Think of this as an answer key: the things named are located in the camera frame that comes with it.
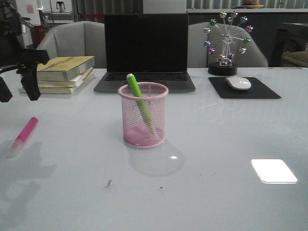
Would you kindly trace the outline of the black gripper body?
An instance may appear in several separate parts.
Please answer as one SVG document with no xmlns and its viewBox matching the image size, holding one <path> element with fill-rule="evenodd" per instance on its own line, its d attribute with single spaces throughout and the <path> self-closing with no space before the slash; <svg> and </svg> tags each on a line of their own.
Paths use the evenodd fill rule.
<svg viewBox="0 0 308 231">
<path fill-rule="evenodd" d="M 27 64 L 46 64 L 50 58 L 46 50 L 26 49 L 18 37 L 22 26 L 32 28 L 11 5 L 9 0 L 0 2 L 0 72 L 25 68 Z"/>
</svg>

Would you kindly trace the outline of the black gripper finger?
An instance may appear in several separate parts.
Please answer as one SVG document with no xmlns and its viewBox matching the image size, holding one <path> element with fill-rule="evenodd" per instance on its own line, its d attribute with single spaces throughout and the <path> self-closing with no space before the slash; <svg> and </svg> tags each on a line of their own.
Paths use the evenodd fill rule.
<svg viewBox="0 0 308 231">
<path fill-rule="evenodd" d="M 41 95 L 37 79 L 37 63 L 19 66 L 16 71 L 21 75 L 21 84 L 31 101 L 37 101 Z"/>
<path fill-rule="evenodd" d="M 4 79 L 0 77 L 0 102 L 7 103 L 13 97 Z"/>
</svg>

